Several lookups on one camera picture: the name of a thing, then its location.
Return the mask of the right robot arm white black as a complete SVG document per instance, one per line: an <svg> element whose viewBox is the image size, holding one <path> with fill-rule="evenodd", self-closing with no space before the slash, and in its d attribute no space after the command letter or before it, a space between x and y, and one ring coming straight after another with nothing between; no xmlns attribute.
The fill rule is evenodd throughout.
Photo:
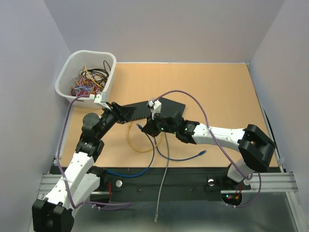
<svg viewBox="0 0 309 232"><path fill-rule="evenodd" d="M149 116L142 132L156 137L160 133L172 133L186 144L217 145L241 154L241 159L228 168L222 177L223 185L232 189L253 172L267 172L275 150L275 143L256 125L244 129L208 127L197 121L185 120L178 112Z"/></svg>

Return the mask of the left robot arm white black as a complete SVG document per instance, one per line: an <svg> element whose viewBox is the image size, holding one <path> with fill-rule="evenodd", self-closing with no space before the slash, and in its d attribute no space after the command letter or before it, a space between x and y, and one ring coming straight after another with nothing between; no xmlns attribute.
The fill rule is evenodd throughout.
<svg viewBox="0 0 309 232"><path fill-rule="evenodd" d="M93 165L104 147L102 137L115 123L131 120L135 107L117 103L103 104L103 114L83 117L82 134L68 167L59 168L61 177L52 190L32 205L33 229L36 232L70 232L78 210L94 190L103 190L107 178L102 168Z"/></svg>

